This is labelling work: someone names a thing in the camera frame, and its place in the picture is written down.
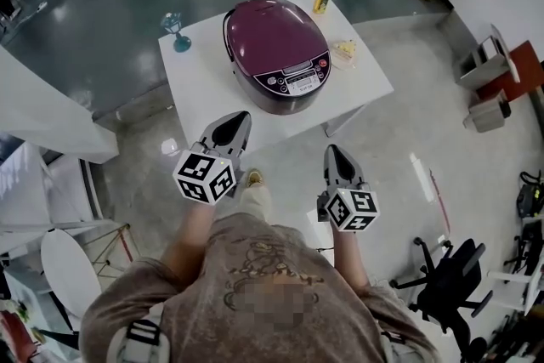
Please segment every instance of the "rice cooker display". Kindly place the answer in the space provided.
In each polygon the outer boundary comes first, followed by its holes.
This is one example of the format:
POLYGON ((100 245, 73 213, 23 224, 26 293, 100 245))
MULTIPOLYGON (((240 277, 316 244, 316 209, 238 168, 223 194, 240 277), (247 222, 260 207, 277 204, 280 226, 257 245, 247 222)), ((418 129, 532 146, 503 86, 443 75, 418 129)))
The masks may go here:
POLYGON ((331 71, 319 27, 287 0, 236 5, 224 18, 224 42, 241 87, 273 114, 307 108, 331 71))

